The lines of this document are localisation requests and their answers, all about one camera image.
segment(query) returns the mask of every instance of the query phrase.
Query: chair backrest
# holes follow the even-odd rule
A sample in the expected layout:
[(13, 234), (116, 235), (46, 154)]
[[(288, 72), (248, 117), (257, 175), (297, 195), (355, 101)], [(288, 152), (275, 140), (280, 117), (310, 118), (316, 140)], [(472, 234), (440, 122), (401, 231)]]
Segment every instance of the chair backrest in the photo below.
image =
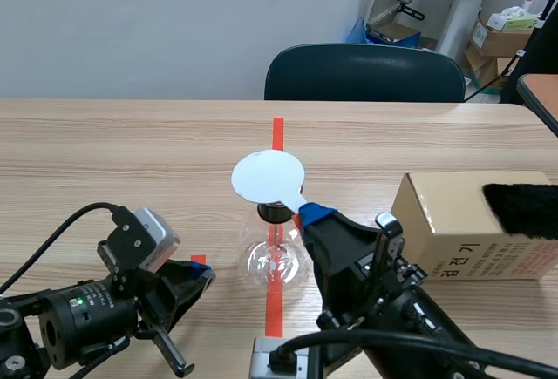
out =
[(445, 55), (384, 45), (301, 45), (271, 63), (266, 100), (463, 102), (465, 81)]

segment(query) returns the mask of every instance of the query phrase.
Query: blue plastic bag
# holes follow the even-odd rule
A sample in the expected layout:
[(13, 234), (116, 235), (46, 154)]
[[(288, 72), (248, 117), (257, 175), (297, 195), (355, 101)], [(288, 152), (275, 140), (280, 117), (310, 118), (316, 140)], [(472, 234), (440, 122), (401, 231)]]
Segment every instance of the blue plastic bag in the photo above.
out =
[(364, 19), (359, 17), (355, 25), (352, 27), (349, 36), (345, 40), (347, 44), (370, 44), (374, 45), (372, 41), (366, 38), (366, 26), (364, 26)]

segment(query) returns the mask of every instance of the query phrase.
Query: round-bottom flask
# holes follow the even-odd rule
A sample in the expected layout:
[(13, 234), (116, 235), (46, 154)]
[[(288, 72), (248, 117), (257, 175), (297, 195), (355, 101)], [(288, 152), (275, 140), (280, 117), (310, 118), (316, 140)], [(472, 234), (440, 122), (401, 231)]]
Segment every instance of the round-bottom flask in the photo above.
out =
[(283, 289), (308, 277), (311, 260), (304, 248), (292, 212), (280, 204), (258, 205), (242, 226), (239, 270), (251, 285), (281, 282)]

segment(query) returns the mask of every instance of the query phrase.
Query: black fuzzy material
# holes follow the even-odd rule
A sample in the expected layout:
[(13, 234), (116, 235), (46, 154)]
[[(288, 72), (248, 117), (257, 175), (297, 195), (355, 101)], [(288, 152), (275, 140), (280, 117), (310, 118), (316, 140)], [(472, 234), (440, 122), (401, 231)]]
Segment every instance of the black fuzzy material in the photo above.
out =
[(558, 240), (558, 186), (492, 184), (482, 192), (506, 233)]

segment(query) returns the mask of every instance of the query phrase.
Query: white paper circle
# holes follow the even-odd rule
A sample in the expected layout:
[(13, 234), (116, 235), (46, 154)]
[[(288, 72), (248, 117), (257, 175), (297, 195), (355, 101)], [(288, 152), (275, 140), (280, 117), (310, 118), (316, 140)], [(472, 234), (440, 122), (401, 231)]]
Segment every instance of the white paper circle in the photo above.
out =
[(300, 197), (303, 164), (284, 151), (265, 150), (243, 158), (233, 170), (233, 188), (254, 203), (290, 202)]

